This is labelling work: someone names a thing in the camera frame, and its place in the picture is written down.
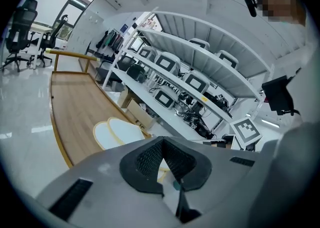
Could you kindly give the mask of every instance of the white monitor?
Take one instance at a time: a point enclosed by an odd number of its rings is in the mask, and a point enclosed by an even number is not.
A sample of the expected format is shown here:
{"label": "white monitor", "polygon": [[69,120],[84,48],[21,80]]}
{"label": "white monitor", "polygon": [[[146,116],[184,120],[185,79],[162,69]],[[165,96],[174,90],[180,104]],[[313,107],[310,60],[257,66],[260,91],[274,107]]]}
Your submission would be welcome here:
{"label": "white monitor", "polygon": [[183,77],[188,85],[200,93],[204,93],[210,86],[210,80],[198,71],[194,70]]}

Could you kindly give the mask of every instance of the white shelf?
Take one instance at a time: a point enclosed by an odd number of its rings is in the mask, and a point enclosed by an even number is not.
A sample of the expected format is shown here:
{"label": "white shelf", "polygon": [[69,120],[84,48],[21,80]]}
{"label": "white shelf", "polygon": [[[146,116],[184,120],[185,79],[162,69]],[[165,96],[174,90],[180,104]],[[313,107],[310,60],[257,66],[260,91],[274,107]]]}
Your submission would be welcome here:
{"label": "white shelf", "polygon": [[138,30],[153,47],[176,55],[183,63],[203,73],[234,98],[260,99],[258,91],[237,70],[213,53],[174,35],[142,27]]}
{"label": "white shelf", "polygon": [[190,40],[198,38],[210,44],[210,51],[225,50],[239,61],[238,71],[246,78],[271,72],[266,62],[239,38],[212,23],[184,14],[154,12],[165,33]]}
{"label": "white shelf", "polygon": [[176,115],[174,109],[168,110],[158,103],[153,96],[147,91],[145,86],[133,80],[124,71],[114,68],[115,73],[122,81],[132,90],[147,106],[149,106],[155,113],[157,113],[166,123],[175,129],[180,135],[188,140],[204,139],[188,124],[186,124],[181,117]]}
{"label": "white shelf", "polygon": [[166,71],[163,68],[159,67],[158,65],[154,64],[150,60],[147,60],[146,58],[141,57],[137,53],[134,53],[134,52],[129,51],[127,49],[124,49],[124,52],[126,52],[127,54],[140,60],[143,64],[145,64],[146,66],[153,69],[157,74],[161,75],[169,83],[173,84],[177,88],[182,89],[185,92],[187,92],[188,94],[190,94],[193,98],[195,98],[202,105],[207,107],[210,111],[212,111],[218,117],[222,118],[223,120],[227,121],[228,123],[231,123],[233,121],[232,118],[228,114],[226,114],[224,111],[222,111],[220,108],[218,108],[215,104],[213,104],[210,100],[208,100],[206,97],[204,97],[200,92],[198,92],[197,90],[192,88],[190,85],[186,84],[184,81],[182,81],[178,77],[174,76],[173,74],[169,73],[168,71]]}

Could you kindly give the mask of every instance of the white floor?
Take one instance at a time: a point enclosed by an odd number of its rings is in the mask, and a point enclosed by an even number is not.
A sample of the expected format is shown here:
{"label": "white floor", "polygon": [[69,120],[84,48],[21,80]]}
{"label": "white floor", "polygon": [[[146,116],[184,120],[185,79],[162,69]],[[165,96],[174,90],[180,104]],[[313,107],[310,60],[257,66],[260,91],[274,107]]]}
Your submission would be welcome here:
{"label": "white floor", "polygon": [[[19,54],[29,59],[30,54]],[[4,51],[3,60],[8,56]],[[59,151],[50,120],[48,88],[52,65],[37,69],[21,62],[0,72],[0,156],[12,183],[32,197],[68,167]],[[77,58],[61,56],[58,70],[80,71]]]}

